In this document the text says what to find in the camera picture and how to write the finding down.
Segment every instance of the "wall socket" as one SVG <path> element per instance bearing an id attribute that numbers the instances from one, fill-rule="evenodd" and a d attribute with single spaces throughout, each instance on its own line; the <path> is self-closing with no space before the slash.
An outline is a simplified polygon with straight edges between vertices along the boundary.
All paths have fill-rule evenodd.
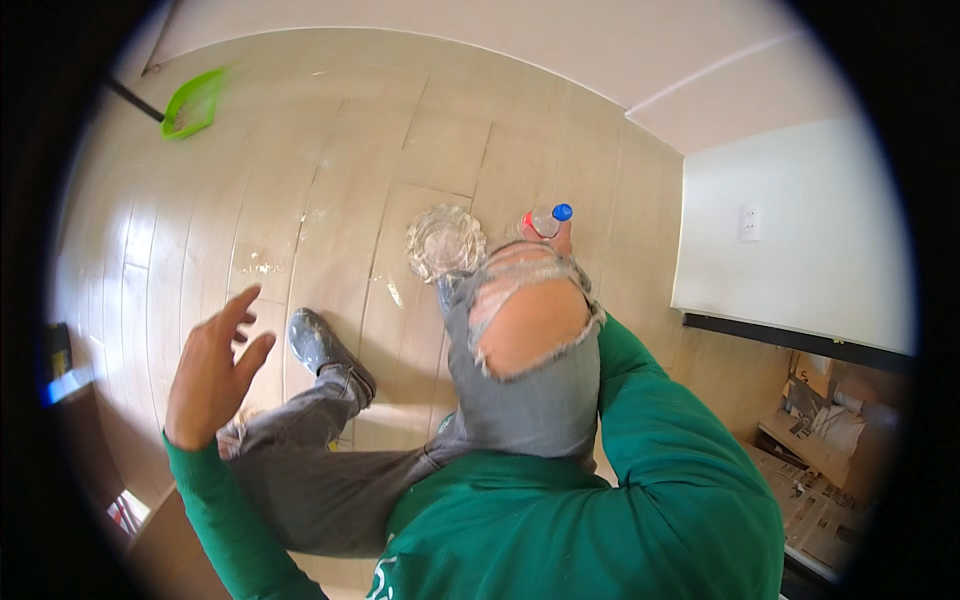
<path id="1" fill-rule="evenodd" d="M 753 207 L 740 208 L 740 241 L 760 241 L 760 209 Z"/>

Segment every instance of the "hand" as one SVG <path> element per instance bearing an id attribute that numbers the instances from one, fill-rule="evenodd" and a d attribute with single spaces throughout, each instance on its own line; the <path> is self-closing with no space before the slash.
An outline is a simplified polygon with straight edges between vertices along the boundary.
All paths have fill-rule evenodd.
<path id="1" fill-rule="evenodd" d="M 557 235 L 554 235 L 546 242 L 557 251 L 560 256 L 564 258 L 569 258 L 573 255 L 573 242 L 570 240 L 570 229 L 573 227 L 573 224 L 570 221 L 563 221 L 560 223 L 560 230 L 557 231 Z M 544 241 L 537 232 L 526 225 L 523 227 L 523 238 L 530 240 L 531 242 L 542 242 Z"/>
<path id="2" fill-rule="evenodd" d="M 247 288 L 187 336 L 167 403 L 164 430 L 170 444 L 181 450 L 200 450 L 239 410 L 253 376 L 276 342 L 273 333 L 264 333 L 250 342 L 233 364 L 230 341 L 247 341 L 237 327 L 256 321 L 247 309 L 259 295 L 260 286 Z"/>

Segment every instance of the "gray jeans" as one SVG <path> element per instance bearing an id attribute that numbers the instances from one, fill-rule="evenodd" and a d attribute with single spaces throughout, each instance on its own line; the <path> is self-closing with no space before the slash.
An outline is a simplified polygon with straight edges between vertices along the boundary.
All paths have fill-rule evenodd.
<path id="1" fill-rule="evenodd" d="M 453 422 L 425 446 L 387 452 L 332 452 L 328 445 L 372 398 L 348 369 L 322 370 L 309 390 L 245 424 L 229 466 L 246 497 L 290 550 L 341 558 L 376 558 L 386 524 L 412 485 L 472 450 L 569 458 L 593 470 L 604 313 L 575 264 L 553 254 L 548 276 L 495 273 L 494 256 L 464 281 L 445 317 L 448 365 L 457 394 Z M 486 373 L 471 351 L 468 313 L 478 288 L 498 276 L 517 287 L 569 276 L 581 286 L 591 318 L 573 344 L 509 380 Z"/>

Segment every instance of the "tile floor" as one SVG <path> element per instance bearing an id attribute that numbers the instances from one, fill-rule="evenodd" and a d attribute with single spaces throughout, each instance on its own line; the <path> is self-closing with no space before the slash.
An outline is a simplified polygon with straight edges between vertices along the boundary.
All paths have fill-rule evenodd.
<path id="1" fill-rule="evenodd" d="M 254 333 L 284 341 L 287 317 L 310 306 L 377 377 L 376 402 L 342 448 L 427 440 L 455 397 L 434 289 L 410 273 L 403 241 L 433 204 L 469 209 L 490 247 L 534 205 L 572 204 L 574 248 L 600 301 L 665 368 L 738 435 L 779 396 L 788 351 L 682 336 L 669 303 L 683 157 L 623 108 L 492 52 L 368 30 L 224 42 L 171 60 L 134 91 L 162 108 L 179 84 L 224 64 L 213 126 L 182 141 L 104 97 L 51 266 L 51 318 L 69 324 L 78 362 L 93 366 L 118 467 L 148 505 L 170 482 L 159 434 L 183 340 L 254 282 Z M 755 383 L 758 360 L 775 375 Z M 310 380 L 277 345 L 241 413 Z M 741 410 L 746 388 L 757 399 Z M 362 596 L 374 565 L 297 560 L 331 597 Z"/>

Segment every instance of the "black handle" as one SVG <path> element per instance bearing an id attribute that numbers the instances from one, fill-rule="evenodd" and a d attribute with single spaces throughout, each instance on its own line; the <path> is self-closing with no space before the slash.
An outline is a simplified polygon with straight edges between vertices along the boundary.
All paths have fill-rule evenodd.
<path id="1" fill-rule="evenodd" d="M 157 110 L 156 108 L 151 107 L 150 105 L 148 105 L 148 104 L 145 103 L 144 101 L 142 101 L 142 100 L 140 100 L 139 98 L 137 98 L 136 96 L 134 96 L 134 95 L 133 95 L 133 92 L 131 92 L 131 91 L 129 91 L 128 89 L 126 89 L 120 82 L 116 81 L 116 80 L 113 79 L 112 77 L 107 77 L 107 78 L 105 79 L 105 81 L 106 81 L 107 85 L 109 85 L 110 89 L 112 89 L 112 90 L 115 91 L 116 93 L 120 94 L 120 97 L 121 97 L 121 98 L 123 98 L 124 100 L 126 100 L 126 101 L 129 102 L 130 104 L 134 105 L 135 107 L 137 107 L 137 108 L 139 108 L 140 110 L 143 110 L 144 112 L 146 112 L 147 114 L 149 114 L 149 115 L 150 115 L 151 117 L 153 117 L 158 123 L 162 123 L 162 122 L 163 122 L 163 113 L 162 113 L 162 112 L 160 112 L 160 111 Z"/>

